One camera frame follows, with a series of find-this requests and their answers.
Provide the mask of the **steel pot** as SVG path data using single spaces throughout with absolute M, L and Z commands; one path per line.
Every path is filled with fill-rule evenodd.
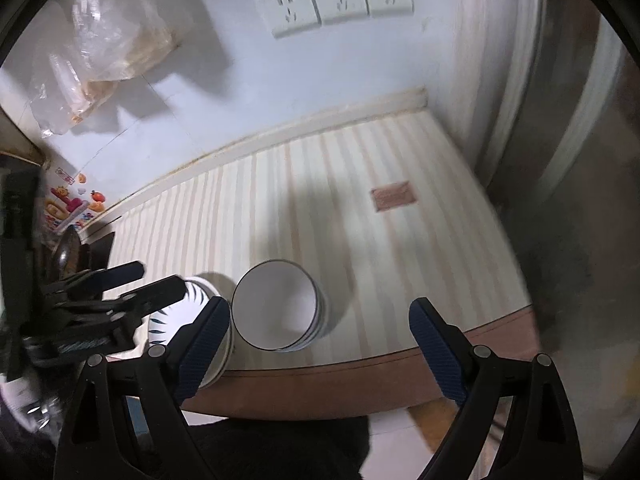
M 62 281 L 77 272 L 81 253 L 81 240 L 76 229 L 68 226 L 63 232 L 52 256 L 50 280 Z

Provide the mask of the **clear plastic bag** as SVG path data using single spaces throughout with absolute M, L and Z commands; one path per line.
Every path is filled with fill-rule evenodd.
M 29 104 L 41 135 L 62 136 L 124 80 L 163 62 L 180 41 L 181 0 L 74 0 L 48 25 L 32 61 Z

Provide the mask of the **striped table mat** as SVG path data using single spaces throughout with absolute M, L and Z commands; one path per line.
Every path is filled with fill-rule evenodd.
M 418 201 L 377 212 L 370 192 L 409 181 Z M 494 208 L 425 110 L 304 136 L 168 188 L 114 222 L 111 262 L 146 276 L 205 275 L 225 296 L 256 264 L 285 259 L 321 286 L 322 336 L 271 353 L 243 341 L 213 385 L 186 401 L 205 414 L 312 419 L 435 399 L 410 334 L 410 302 L 500 356 L 539 348 L 520 267 Z

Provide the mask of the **colourful wall sticker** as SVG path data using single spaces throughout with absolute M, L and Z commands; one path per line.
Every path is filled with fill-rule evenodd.
M 43 219 L 50 232 L 61 234 L 69 226 L 77 231 L 106 211 L 105 188 L 93 176 L 55 166 L 46 172 Z

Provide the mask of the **white bowl red flowers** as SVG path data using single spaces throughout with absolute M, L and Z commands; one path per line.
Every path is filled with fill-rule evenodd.
M 281 353 L 314 322 L 314 284 L 308 272 L 292 261 L 273 259 L 253 266 L 232 295 L 236 331 L 257 350 Z

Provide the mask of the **brown mat label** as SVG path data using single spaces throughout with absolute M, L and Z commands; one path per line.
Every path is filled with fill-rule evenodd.
M 408 206 L 418 201 L 409 181 L 374 188 L 370 195 L 377 212 Z

